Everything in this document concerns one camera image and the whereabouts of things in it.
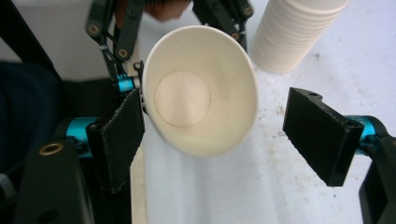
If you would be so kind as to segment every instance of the brass screw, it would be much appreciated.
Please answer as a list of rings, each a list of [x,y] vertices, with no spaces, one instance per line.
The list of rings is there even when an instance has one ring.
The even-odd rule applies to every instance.
[[[88,25],[88,31],[92,34],[92,35],[97,35],[99,33],[99,28],[93,24],[89,24]]]
[[[62,148],[64,148],[64,145],[62,145],[60,143],[52,143],[52,144],[49,144],[49,145],[46,145],[46,146],[40,148],[38,153],[41,156],[50,156],[50,155],[58,153],[59,151],[62,150]]]
[[[253,10],[251,9],[251,7],[247,7],[244,10],[245,15],[250,16],[253,13]]]
[[[120,49],[120,50],[119,50],[119,55],[120,55],[122,58],[125,58],[125,57],[128,55],[128,51],[126,51],[126,49]]]
[[[231,37],[232,37],[233,39],[237,40],[237,39],[239,38],[239,34],[238,34],[238,33],[233,33],[233,34],[231,35]]]

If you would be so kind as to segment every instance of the dark fabric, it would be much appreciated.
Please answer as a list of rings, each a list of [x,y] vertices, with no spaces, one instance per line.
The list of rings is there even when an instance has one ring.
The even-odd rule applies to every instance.
[[[59,116],[59,82],[34,63],[0,63],[0,172],[49,141]]]

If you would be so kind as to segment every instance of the stacked cup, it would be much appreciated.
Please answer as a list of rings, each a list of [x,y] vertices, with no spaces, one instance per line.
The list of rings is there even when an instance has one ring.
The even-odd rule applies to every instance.
[[[253,38],[251,59],[268,72],[292,71],[346,4],[347,0],[270,0]]]

